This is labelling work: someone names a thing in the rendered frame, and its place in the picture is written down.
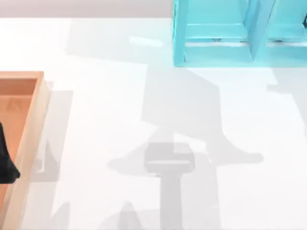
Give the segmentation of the light blue rack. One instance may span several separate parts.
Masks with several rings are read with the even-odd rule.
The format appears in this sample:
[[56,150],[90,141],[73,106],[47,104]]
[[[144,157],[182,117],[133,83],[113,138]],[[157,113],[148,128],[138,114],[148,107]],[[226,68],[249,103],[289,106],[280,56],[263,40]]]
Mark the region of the light blue rack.
[[173,0],[176,67],[307,67],[307,0]]

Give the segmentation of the shallow salmon-coloured box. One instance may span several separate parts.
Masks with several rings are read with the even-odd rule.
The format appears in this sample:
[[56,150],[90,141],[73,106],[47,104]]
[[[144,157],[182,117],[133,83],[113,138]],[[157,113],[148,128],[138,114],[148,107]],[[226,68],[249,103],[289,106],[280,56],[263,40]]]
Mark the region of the shallow salmon-coloured box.
[[0,230],[20,230],[50,91],[42,71],[0,71],[0,122],[10,157],[21,173],[0,184]]

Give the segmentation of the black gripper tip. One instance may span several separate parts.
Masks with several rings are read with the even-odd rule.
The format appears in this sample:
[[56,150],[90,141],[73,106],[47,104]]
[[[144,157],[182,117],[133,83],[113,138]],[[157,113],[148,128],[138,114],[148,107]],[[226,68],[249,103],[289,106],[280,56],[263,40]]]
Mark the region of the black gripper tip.
[[19,170],[9,155],[3,125],[0,122],[0,184],[13,184],[20,176]]

